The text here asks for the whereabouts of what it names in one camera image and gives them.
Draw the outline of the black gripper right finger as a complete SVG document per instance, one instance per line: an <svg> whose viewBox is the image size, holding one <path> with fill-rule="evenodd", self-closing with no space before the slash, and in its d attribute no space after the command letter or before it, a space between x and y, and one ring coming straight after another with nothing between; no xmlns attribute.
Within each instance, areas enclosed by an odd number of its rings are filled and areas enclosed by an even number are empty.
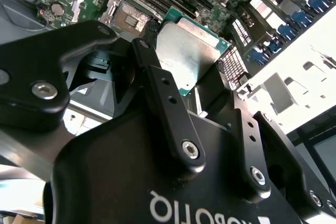
<svg viewBox="0 0 336 224"><path fill-rule="evenodd" d="M278 191L298 216L335 216L335 200L292 142L265 113L251 114L216 66L196 87L206 118L233 137L234 183L248 201L264 201Z"/></svg>

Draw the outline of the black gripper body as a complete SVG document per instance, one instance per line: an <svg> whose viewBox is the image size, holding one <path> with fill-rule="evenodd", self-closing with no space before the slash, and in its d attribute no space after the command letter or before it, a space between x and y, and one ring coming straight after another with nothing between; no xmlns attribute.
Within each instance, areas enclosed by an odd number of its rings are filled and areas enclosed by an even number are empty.
<svg viewBox="0 0 336 224"><path fill-rule="evenodd" d="M167 174L147 158L140 168L100 166L84 174L54 165L44 192L46 222L301 223L278 191L248 201L234 183L228 129L189 115L206 157L200 173Z"/></svg>

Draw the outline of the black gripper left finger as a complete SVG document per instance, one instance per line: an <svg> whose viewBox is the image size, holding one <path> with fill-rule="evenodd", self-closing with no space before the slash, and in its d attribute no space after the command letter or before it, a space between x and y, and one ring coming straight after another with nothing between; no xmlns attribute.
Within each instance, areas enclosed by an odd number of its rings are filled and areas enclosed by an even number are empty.
<svg viewBox="0 0 336 224"><path fill-rule="evenodd" d="M107 54L112 64L112 121L71 140L55 167L87 173L100 166L140 168L149 159L173 175L196 175L205 152L172 74L153 46L126 41L89 21L1 45L1 126L47 134L60 126L70 93L89 79L84 62Z"/></svg>

